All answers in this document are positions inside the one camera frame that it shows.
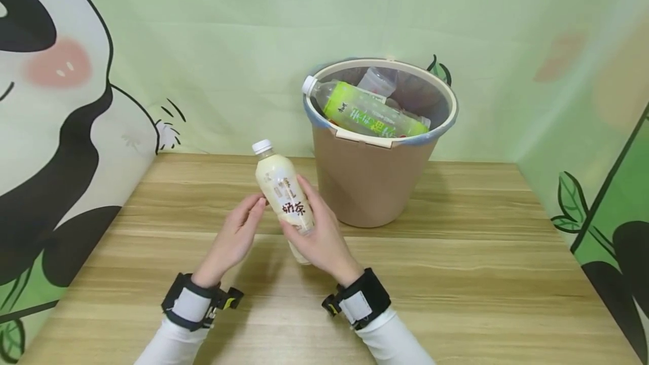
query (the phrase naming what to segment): green tea bottle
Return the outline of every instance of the green tea bottle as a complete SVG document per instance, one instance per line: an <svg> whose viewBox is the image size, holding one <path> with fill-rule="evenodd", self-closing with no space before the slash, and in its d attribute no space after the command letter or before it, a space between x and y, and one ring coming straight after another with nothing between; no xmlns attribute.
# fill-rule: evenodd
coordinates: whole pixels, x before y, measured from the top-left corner
<svg viewBox="0 0 649 365"><path fill-rule="evenodd" d="M308 76L302 92L315 99L326 118L354 133L400 138L424 134L430 128L427 118L415 120L402 110L385 105L385 97L349 83L337 80L321 83Z"/></svg>

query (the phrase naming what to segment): trash can rim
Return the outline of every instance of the trash can rim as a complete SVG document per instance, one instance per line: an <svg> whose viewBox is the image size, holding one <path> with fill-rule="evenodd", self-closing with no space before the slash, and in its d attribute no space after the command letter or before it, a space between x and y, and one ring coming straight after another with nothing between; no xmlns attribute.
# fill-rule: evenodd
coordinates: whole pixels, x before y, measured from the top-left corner
<svg viewBox="0 0 649 365"><path fill-rule="evenodd" d="M418 66L410 65L409 63L405 63L401 61L393 61L391 59L382 59L382 58L356 58L356 59L349 59L349 60L345 60L345 61L341 61L341 62L337 62L325 66L323 69L320 69L316 73L314 73L313 76L315 78L321 78L324 75L330 75L333 74L334 72L338 72L339 70L359 68L365 66L376 66L379 68L381 67L393 68L404 72L408 72L410 74L418 76L421 79L434 82L432 84L435 84L435 86L440 90L441 95L444 96L444 99L447 101L447 104L449 106L448 117L443 123L435 127L435 129L428 131L428 133L400 138L400 139L383 139L380 137L354 133L353 131L345 130L341 127L334 126L331 122L326 120L326 118L321 116L320 113L316 111L315 107L313 107L312 102L307 99L307 95L303 95L303 102L304 105L308 108L308 112L310 112L313 115L313 117L316 118L317 121L319 121L319 123L322 126L331 127L334 130L336 130L337 137L345 138L349 140L363 141L368 144L375 144L377 146L384 146L386 148L391 148L393 143L405 143L405 144L429 143L432 140L439 138L442 134L448 131L448 129L450 129L450 127L452 127L453 124L455 123L457 118L457 112L458 112L458 104L457 104L457 97L455 95L455 92L453 92L452 88L450 88L448 84L446 84L442 79L438 78L436 75L432 74L431 72L419 68Z"/></svg>

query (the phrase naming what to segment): right hand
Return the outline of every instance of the right hand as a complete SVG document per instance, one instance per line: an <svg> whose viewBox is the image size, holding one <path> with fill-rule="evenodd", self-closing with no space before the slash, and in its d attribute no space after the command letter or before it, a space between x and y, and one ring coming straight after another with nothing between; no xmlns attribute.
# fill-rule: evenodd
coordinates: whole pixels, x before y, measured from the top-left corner
<svg viewBox="0 0 649 365"><path fill-rule="evenodd" d="M363 275L363 267L350 253L338 227L338 219L322 196L302 176L298 175L297 181L311 204L315 227L302 235L293 225L280 220L282 231L304 258L347 288Z"/></svg>

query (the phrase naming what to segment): plastic bottle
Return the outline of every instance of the plastic bottle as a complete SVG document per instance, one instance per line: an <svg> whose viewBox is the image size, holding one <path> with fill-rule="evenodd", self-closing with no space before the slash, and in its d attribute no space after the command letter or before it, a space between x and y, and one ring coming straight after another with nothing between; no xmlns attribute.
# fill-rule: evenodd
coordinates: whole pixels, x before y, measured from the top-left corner
<svg viewBox="0 0 649 365"><path fill-rule="evenodd" d="M313 212L297 182L293 163L276 154L269 140L253 144L252 151L259 157L255 172L257 183L277 217L293 225L300 234L311 232L315 225ZM289 242L289 245L300 264L311 264L293 244Z"/></svg>
<svg viewBox="0 0 649 365"><path fill-rule="evenodd" d="M390 97L397 90L397 71L371 66L367 69L361 82L359 82L358 88L377 95Z"/></svg>
<svg viewBox="0 0 649 365"><path fill-rule="evenodd" d="M315 98L326 118L355 133L399 138L427 133L430 127L427 118L420 117L417 121L349 83L337 80L321 83L308 76L302 92Z"/></svg>

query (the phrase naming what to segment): milk tea bottle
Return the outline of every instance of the milk tea bottle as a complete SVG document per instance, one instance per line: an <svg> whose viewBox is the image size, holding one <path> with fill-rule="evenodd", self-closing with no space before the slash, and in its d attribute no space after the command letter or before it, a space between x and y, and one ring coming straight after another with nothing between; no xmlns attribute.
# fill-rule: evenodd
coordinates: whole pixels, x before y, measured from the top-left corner
<svg viewBox="0 0 649 365"><path fill-rule="evenodd" d="M300 234L307 234L315 225L311 206L297 182L293 163L273 151L269 140L252 145L259 156L255 176L262 193L279 219L292 224ZM289 242L295 259L302 265L310 262Z"/></svg>

